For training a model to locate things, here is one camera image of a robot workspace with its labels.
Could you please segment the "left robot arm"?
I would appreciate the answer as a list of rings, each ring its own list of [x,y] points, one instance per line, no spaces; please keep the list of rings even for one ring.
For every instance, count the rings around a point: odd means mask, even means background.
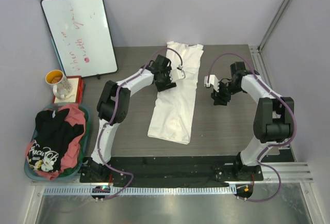
[[[111,149],[119,125],[128,114],[130,98],[141,89],[154,84],[158,92],[176,87],[170,59],[158,55],[135,74],[118,82],[107,81],[97,104],[99,130],[88,161],[89,172],[104,177],[109,170]]]

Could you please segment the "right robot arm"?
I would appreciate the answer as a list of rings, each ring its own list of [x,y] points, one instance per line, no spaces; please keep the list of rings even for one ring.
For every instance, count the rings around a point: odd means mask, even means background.
[[[257,174],[261,160],[272,147],[279,147],[295,134],[294,100],[275,93],[255,70],[247,70],[245,63],[230,66],[231,79],[227,83],[209,73],[204,78],[206,88],[212,88],[214,105],[226,106],[232,95],[244,92],[257,104],[253,121],[254,136],[248,146],[235,157],[232,173],[235,176]]]

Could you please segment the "white robot-print t-shirt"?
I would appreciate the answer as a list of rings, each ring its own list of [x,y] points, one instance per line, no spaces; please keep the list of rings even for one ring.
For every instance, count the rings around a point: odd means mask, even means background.
[[[178,42],[167,43],[166,57],[174,67],[180,65],[178,52],[183,59],[186,77],[176,82],[176,87],[159,92],[155,101],[147,136],[166,141],[189,144],[191,139],[196,89],[204,46]]]

